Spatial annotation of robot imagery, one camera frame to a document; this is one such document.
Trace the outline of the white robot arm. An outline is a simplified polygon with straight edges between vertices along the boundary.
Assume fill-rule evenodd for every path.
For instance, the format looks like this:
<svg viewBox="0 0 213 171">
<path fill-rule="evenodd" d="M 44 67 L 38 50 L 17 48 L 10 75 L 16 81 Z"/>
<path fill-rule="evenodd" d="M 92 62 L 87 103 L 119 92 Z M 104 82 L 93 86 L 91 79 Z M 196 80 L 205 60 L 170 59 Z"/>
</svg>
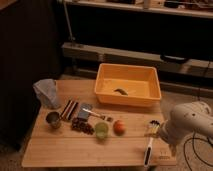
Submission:
<svg viewBox="0 0 213 171">
<path fill-rule="evenodd" d="M 203 101 L 174 106 L 170 117 L 161 124 L 158 135 L 172 146 L 178 145 L 191 132 L 213 138 L 213 116 L 210 106 Z"/>
</svg>

